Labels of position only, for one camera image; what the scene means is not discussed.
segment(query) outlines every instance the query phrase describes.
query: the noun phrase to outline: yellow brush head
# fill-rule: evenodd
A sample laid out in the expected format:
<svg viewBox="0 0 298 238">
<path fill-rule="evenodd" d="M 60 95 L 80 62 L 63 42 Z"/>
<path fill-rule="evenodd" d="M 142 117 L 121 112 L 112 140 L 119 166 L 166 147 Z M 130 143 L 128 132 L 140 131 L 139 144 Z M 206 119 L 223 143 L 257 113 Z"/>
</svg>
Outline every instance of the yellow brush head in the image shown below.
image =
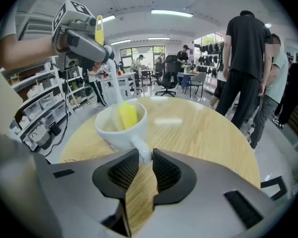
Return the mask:
<svg viewBox="0 0 298 238">
<path fill-rule="evenodd" d="M 123 121 L 125 129 L 129 129 L 137 123 L 136 107 L 124 102 L 124 106 L 118 105 L 120 118 Z"/>
</svg>

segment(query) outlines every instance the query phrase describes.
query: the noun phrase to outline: chair leg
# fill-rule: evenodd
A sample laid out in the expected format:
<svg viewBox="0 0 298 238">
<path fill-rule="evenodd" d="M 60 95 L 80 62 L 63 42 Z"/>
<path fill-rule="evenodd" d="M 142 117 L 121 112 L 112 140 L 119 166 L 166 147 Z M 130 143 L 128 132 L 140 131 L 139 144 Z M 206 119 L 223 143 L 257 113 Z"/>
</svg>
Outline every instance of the chair leg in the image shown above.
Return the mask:
<svg viewBox="0 0 298 238">
<path fill-rule="evenodd" d="M 201 99 L 202 99 L 202 94 L 203 94 L 203 83 L 202 83 L 202 91 L 201 91 Z"/>
</svg>

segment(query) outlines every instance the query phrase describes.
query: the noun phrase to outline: cup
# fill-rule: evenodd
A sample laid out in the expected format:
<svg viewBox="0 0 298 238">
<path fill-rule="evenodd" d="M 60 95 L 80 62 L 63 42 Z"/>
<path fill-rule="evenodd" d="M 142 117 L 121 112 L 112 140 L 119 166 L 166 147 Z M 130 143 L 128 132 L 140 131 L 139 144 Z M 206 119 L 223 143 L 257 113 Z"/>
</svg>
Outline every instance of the cup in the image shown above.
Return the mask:
<svg viewBox="0 0 298 238">
<path fill-rule="evenodd" d="M 124 129 L 121 119 L 119 119 L 118 105 L 114 104 L 101 111 L 95 120 L 95 128 L 106 142 L 114 150 L 129 150 L 137 148 L 139 151 L 139 162 L 148 164 L 152 160 L 152 154 L 145 143 L 147 136 L 148 115 L 143 105 L 128 101 L 136 107 L 137 124 L 129 129 Z"/>
</svg>

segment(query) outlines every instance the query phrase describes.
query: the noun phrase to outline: ceiling light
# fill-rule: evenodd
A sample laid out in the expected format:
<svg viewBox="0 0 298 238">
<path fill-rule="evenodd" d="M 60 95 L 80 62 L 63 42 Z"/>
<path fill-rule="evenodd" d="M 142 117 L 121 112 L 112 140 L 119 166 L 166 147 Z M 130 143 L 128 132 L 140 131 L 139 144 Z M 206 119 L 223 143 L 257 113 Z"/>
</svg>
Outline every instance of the ceiling light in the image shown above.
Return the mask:
<svg viewBox="0 0 298 238">
<path fill-rule="evenodd" d="M 105 17 L 105 18 L 103 18 L 103 23 L 105 23 L 105 22 L 107 22 L 107 21 L 109 21 L 109 20 L 113 20 L 113 19 L 115 19 L 115 18 L 116 18 L 115 15 L 111 15 L 111 16 L 109 16 L 109 17 Z"/>
<path fill-rule="evenodd" d="M 122 43 L 127 43 L 127 42 L 131 42 L 131 40 L 123 40 L 123 41 L 119 41 L 119 42 L 113 42 L 113 43 L 111 43 L 111 45 L 117 45 L 117 44 L 122 44 Z"/>
<path fill-rule="evenodd" d="M 170 37 L 149 37 L 148 40 L 170 40 Z"/>
<path fill-rule="evenodd" d="M 182 16 L 182 17 L 188 17 L 188 18 L 193 17 L 193 14 L 178 12 L 173 10 L 151 10 L 151 14 L 168 14 L 168 15 L 176 15 L 176 16 Z"/>
</svg>

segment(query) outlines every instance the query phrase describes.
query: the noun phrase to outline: person wearing black cap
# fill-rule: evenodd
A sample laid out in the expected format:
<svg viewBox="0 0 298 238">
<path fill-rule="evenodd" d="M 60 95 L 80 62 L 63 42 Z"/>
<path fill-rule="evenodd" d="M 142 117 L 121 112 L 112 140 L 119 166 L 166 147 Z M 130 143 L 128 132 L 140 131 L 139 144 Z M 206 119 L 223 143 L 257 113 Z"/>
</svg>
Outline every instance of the person wearing black cap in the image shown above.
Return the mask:
<svg viewBox="0 0 298 238">
<path fill-rule="evenodd" d="M 141 70 L 141 69 L 145 69 L 146 66 L 145 65 L 141 65 L 141 60 L 144 59 L 144 55 L 139 55 L 139 57 L 136 59 L 135 61 L 135 67 L 138 69 L 138 70 Z"/>
<path fill-rule="evenodd" d="M 298 56 L 296 63 L 293 63 L 289 69 L 288 85 L 285 91 L 284 103 L 282 112 L 279 115 L 279 120 L 273 119 L 274 124 L 279 128 L 283 128 L 298 105 Z"/>
<path fill-rule="evenodd" d="M 189 50 L 188 45 L 184 45 L 182 50 L 178 52 L 177 54 L 178 62 L 185 63 L 188 61 L 189 58 L 188 58 L 187 50 Z"/>
<path fill-rule="evenodd" d="M 230 51 L 232 59 L 229 71 Z M 272 56 L 270 31 L 252 12 L 244 10 L 240 16 L 231 19 L 227 25 L 223 51 L 223 75 L 227 82 L 216 111 L 225 116 L 240 92 L 238 106 L 231 120 L 239 129 L 255 98 L 264 94 Z"/>
</svg>

